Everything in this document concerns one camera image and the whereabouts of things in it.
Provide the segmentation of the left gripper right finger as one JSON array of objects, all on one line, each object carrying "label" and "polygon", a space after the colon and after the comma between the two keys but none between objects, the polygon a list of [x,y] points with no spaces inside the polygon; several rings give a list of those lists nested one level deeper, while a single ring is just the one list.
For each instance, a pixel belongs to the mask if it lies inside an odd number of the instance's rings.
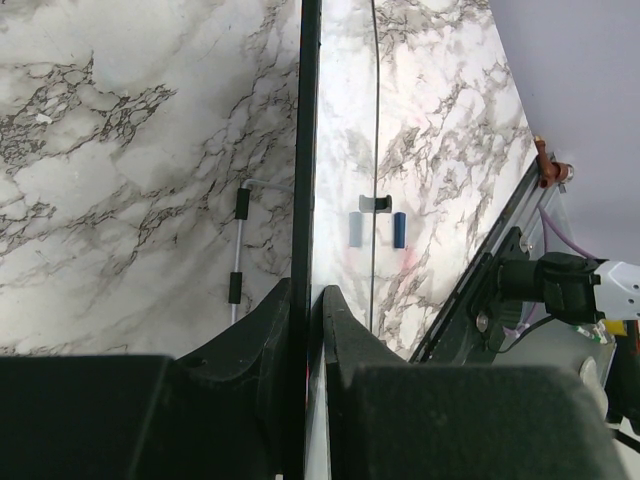
[{"label": "left gripper right finger", "polygon": [[336,479],[622,479],[591,393],[548,367],[413,365],[322,295]]}]

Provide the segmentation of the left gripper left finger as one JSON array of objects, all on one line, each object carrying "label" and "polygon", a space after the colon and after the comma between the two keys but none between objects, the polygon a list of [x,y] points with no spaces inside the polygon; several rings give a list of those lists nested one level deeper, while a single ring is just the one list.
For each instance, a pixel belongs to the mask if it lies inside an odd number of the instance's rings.
[{"label": "left gripper left finger", "polygon": [[5,356],[5,479],[273,479],[287,470],[291,283],[196,350]]}]

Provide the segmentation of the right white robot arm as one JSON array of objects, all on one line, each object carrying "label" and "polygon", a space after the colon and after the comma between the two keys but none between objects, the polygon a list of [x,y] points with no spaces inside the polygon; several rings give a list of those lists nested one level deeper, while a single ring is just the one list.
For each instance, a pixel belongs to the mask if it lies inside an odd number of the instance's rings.
[{"label": "right white robot arm", "polygon": [[506,260],[497,287],[505,300],[542,303],[570,325],[639,319],[639,267],[622,261],[549,252],[537,260]]}]

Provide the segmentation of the white whiteboard black frame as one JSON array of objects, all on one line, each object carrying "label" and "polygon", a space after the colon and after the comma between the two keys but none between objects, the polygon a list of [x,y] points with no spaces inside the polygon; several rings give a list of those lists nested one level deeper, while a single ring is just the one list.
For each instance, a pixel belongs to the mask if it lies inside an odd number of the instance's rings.
[{"label": "white whiteboard black frame", "polygon": [[378,65],[369,1],[302,5],[284,475],[332,477],[322,296],[371,318]]}]

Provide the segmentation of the blue marker cap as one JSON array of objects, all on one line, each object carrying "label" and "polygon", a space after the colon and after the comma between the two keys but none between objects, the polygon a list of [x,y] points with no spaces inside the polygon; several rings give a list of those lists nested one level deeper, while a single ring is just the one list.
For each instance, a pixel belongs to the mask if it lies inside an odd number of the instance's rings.
[{"label": "blue marker cap", "polygon": [[407,215],[404,212],[396,212],[393,215],[393,248],[405,249],[406,248],[406,229],[407,229]]}]

